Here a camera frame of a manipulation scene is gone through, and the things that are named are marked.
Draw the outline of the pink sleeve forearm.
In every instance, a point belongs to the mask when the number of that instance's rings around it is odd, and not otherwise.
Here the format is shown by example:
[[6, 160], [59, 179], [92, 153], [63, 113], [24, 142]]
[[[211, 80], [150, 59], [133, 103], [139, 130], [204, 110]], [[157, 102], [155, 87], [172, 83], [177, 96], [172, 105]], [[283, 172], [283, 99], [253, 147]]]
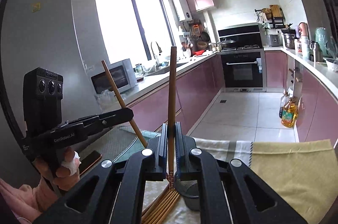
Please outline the pink sleeve forearm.
[[33, 223], [57, 200], [44, 179], [35, 188], [14, 188], [1, 180], [1, 223]]

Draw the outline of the left hand with bandage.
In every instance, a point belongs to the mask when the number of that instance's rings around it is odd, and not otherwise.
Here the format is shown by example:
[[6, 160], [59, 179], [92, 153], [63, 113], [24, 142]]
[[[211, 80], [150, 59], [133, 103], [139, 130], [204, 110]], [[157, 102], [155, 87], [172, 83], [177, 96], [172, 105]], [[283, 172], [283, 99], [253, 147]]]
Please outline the left hand with bandage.
[[69, 191], [80, 180], [80, 160], [76, 157], [76, 153], [73, 148], [68, 147], [64, 151], [64, 162], [70, 163], [75, 170], [71, 171], [69, 168], [60, 165], [53, 176], [51, 170], [49, 170], [48, 164], [42, 159], [37, 158], [33, 164], [42, 177], [49, 181], [52, 186], [57, 186], [61, 190]]

